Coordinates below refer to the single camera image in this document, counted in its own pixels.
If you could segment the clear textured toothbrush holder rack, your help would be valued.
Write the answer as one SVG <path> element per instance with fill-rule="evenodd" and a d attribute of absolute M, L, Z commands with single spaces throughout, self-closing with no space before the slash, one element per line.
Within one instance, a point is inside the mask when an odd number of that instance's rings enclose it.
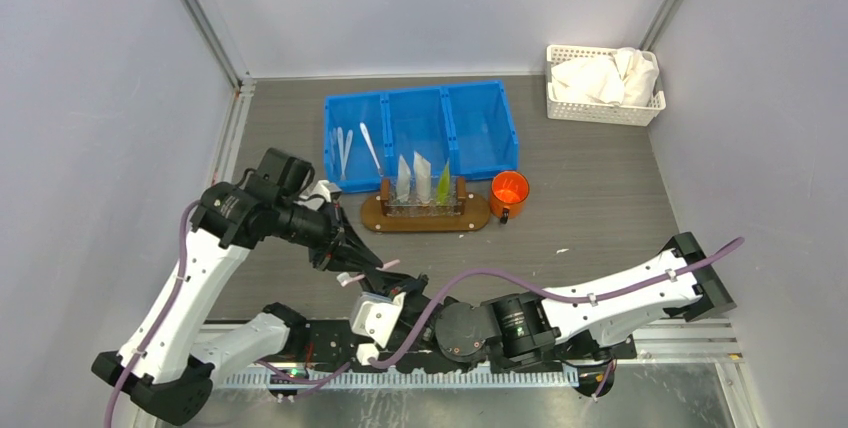
<path fill-rule="evenodd" d="M 383 178 L 379 191 L 382 214 L 388 217 L 420 218 L 459 216 L 465 212 L 467 190 L 465 178 L 452 176 L 442 182 L 439 177 L 431 181 L 429 198 L 421 201 L 412 180 L 407 197 L 402 200 L 395 178 Z"/>

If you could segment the white toothpaste tube green cap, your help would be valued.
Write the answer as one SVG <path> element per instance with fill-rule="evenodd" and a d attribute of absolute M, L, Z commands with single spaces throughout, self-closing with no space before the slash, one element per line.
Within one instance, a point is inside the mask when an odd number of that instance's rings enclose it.
<path fill-rule="evenodd" d="M 397 202 L 407 205 L 411 201 L 412 170 L 403 155 L 398 158 L 395 193 Z"/>

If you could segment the brown wooden oval tray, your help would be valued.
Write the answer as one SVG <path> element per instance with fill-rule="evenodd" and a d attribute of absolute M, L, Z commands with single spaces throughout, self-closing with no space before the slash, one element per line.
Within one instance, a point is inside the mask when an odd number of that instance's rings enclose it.
<path fill-rule="evenodd" d="M 383 213 L 384 202 L 370 196 L 360 208 L 360 220 L 369 230 L 379 233 L 441 233 L 480 230 L 491 217 L 488 202 L 470 193 L 465 199 L 462 214 L 436 216 L 388 216 Z"/>

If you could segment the yellow-green toothpaste tube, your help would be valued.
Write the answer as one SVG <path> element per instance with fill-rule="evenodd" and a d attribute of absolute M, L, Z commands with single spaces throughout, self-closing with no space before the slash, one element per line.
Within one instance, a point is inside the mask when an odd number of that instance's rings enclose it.
<path fill-rule="evenodd" d="M 445 163 L 445 166 L 440 174 L 437 188 L 436 188 L 436 203 L 439 206 L 446 206 L 448 204 L 451 192 L 451 170 L 450 170 L 450 161 Z"/>

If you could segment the white toothpaste tube orange cap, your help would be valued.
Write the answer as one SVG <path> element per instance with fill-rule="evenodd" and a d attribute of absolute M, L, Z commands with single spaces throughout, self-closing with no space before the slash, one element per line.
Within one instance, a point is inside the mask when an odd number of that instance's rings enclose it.
<path fill-rule="evenodd" d="M 431 201 L 432 166 L 430 161 L 419 152 L 414 152 L 413 168 L 415 174 L 416 198 L 419 204 L 428 205 Z"/>

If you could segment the orange plastic mug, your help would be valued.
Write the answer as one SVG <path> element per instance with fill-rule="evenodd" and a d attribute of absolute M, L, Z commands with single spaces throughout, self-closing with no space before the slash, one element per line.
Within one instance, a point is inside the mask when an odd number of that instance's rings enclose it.
<path fill-rule="evenodd" d="M 517 171 L 503 171 L 491 181 L 489 206 L 500 224 L 520 215 L 530 194 L 528 179 Z"/>

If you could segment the blue plastic divided bin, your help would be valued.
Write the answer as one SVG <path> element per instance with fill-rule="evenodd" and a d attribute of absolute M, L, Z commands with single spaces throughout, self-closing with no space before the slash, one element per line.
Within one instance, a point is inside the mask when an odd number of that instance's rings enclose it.
<path fill-rule="evenodd" d="M 370 131 L 383 176 L 360 132 Z M 340 179 L 336 129 L 353 132 L 346 179 Z M 372 192 L 397 175 L 398 158 L 414 152 L 427 158 L 439 176 L 447 161 L 451 174 L 468 181 L 493 178 L 519 165 L 520 142 L 503 83 L 468 83 L 331 95 L 324 101 L 323 163 L 327 178 L 346 193 Z"/>

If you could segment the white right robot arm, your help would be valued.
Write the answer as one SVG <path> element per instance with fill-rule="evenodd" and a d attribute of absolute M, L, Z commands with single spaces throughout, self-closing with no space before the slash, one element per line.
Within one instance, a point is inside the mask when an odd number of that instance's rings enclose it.
<path fill-rule="evenodd" d="M 694 321 L 734 308 L 712 265 L 743 243 L 737 237 L 707 256 L 692 234 L 682 233 L 641 265 L 566 287 L 541 288 L 499 269 L 468 270 L 428 302 L 392 355 L 359 360 L 379 369 L 394 366 L 425 328 L 431 328 L 440 353 L 457 364 L 486 359 L 501 371 L 514 371 L 553 357 L 596 358 L 666 315 Z M 472 277 L 499 278 L 522 290 L 477 307 L 445 301 L 454 286 Z"/>

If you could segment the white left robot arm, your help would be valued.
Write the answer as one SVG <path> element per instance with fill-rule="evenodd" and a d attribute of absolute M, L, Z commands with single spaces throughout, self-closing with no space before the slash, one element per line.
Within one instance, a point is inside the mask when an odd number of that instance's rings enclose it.
<path fill-rule="evenodd" d="M 232 274 L 269 237 L 305 247 L 319 271 L 380 268 L 339 196 L 334 184 L 315 180 L 311 163 L 271 148 L 240 181 L 215 183 L 190 203 L 179 222 L 178 261 L 144 321 L 120 349 L 93 362 L 93 373 L 111 387 L 104 425 L 112 424 L 121 395 L 163 421 L 184 424 L 232 373 L 270 355 L 298 360 L 309 345 L 308 323 L 280 303 L 210 344 L 197 335 Z"/>

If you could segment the light blue toothbrush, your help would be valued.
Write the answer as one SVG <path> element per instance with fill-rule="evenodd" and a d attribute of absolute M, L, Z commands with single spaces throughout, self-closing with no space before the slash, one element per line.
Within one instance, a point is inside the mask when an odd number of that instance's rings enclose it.
<path fill-rule="evenodd" d="M 353 132 L 351 130 L 344 130 L 342 127 L 338 127 L 336 129 L 336 136 L 339 149 L 340 179 L 344 181 L 346 179 L 346 169 L 350 150 L 352 148 Z"/>

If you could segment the white toothbrush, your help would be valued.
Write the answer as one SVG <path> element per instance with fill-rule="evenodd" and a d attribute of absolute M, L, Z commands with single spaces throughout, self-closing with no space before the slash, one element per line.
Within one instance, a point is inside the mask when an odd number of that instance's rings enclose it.
<path fill-rule="evenodd" d="M 360 132 L 361 132 L 361 134 L 362 134 L 362 137 L 363 137 L 363 139 L 364 139 L 364 141 L 365 141 L 365 144 L 366 144 L 366 146 L 367 146 L 367 148 L 368 148 L 368 150 L 369 150 L 369 153 L 370 153 L 370 156 L 371 156 L 371 158 L 372 158 L 372 161 L 373 161 L 373 163 L 374 163 L 374 165 L 375 165 L 375 169 L 376 169 L 377 175 L 378 175 L 378 176 L 380 176 L 380 177 L 382 177 L 382 176 L 383 176 L 383 169 L 382 169 L 382 166 L 381 166 L 380 160 L 379 160 L 379 158 L 378 158 L 378 156 L 377 156 L 376 149 L 375 149 L 375 146 L 374 146 L 373 140 L 372 140 L 372 138 L 371 138 L 371 135 L 370 135 L 370 131 L 369 131 L 369 129 L 368 129 L 368 126 L 366 125 L 366 123 L 365 123 L 365 122 L 360 122 L 360 123 L 359 123 L 359 127 L 360 127 Z"/>

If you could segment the white plastic basket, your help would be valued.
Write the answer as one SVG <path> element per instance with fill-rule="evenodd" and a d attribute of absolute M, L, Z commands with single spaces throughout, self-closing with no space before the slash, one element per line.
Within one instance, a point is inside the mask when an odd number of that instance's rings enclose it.
<path fill-rule="evenodd" d="M 659 63 L 631 47 L 546 48 L 547 117 L 648 126 L 666 108 Z"/>

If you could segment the white crumpled cloth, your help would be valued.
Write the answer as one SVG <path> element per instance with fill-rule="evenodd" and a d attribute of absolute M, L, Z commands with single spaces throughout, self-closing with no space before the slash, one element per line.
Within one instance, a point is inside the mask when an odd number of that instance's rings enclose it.
<path fill-rule="evenodd" d="M 551 67 L 553 99 L 563 103 L 646 107 L 658 77 L 653 56 L 630 47 Z"/>

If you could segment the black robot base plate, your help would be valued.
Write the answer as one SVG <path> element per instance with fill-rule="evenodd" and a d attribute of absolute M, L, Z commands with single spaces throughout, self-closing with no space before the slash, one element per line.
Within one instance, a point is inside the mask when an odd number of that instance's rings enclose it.
<path fill-rule="evenodd" d="M 386 361 L 398 354 L 410 333 L 409 327 L 400 325 L 392 333 L 388 346 L 380 348 L 371 339 L 353 333 L 344 320 L 308 320 L 296 325 L 282 350 L 264 356 L 263 360 L 321 372 L 333 372 L 347 365 L 351 372 L 376 373 L 383 369 L 373 362 Z M 390 368 L 402 374 L 416 370 L 426 374 L 468 373 L 484 365 L 495 374 L 554 372 L 566 367 L 600 371 L 613 360 L 635 358 L 632 336 L 601 348 L 584 331 L 556 345 L 551 330 L 544 331 L 527 323 L 513 328 L 504 337 L 495 324 L 444 330 L 430 322 Z"/>

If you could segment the aluminium frame rail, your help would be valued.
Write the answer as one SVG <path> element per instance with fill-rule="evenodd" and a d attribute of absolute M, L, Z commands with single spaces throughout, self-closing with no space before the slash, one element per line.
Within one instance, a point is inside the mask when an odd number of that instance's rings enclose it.
<path fill-rule="evenodd" d="M 204 44 L 209 49 L 213 59 L 221 69 L 225 79 L 236 93 L 240 93 L 245 86 L 246 76 L 240 75 L 237 72 L 212 21 L 205 12 L 201 0 L 180 0 L 180 2 L 184 6 Z"/>

